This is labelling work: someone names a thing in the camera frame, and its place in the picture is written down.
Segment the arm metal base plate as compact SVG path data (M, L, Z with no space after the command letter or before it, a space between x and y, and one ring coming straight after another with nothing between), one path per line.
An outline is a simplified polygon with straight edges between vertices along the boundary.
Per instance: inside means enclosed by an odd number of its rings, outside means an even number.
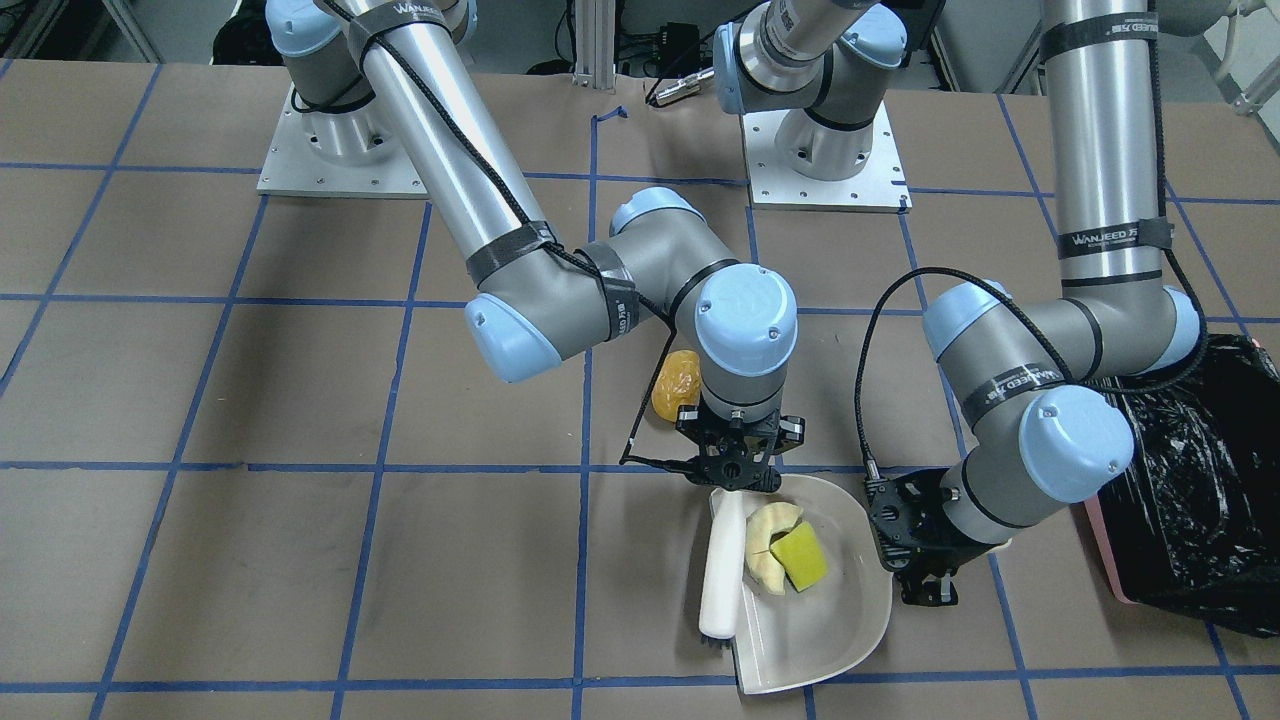
M291 87L257 182L261 195L428 200L403 145L376 105L301 113Z
M910 191L886 105L852 132L804 110L741 117L751 204L791 211L905 213Z

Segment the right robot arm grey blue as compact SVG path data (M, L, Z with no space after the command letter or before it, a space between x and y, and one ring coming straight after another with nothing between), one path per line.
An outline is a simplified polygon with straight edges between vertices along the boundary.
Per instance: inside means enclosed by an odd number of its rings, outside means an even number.
M785 278L741 263L664 187L635 193L605 240L568 251L456 47L465 1L269 1L266 22L306 109L372 109L452 233L477 296L466 305L489 368L516 383L654 316L700 357L700 398L678 411L689 460L653 460L700 486L774 492L773 457L800 446L781 413L797 342Z

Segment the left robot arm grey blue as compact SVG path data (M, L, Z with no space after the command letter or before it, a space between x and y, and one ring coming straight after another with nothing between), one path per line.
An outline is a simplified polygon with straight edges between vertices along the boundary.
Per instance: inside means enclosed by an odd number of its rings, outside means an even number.
M1059 299L1019 307L959 275L923 316L925 340L977 438L952 468L884 479L867 439L867 498L882 564L906 603L950 606L954 573L1096 495L1134 454L1096 384L1185 361L1204 337L1164 210L1155 88L1158 15L1144 1L1047 1ZM902 22L876 1L768 1L713 41L721 106L780 118L790 172L849 181L888 140L881 108L902 61Z

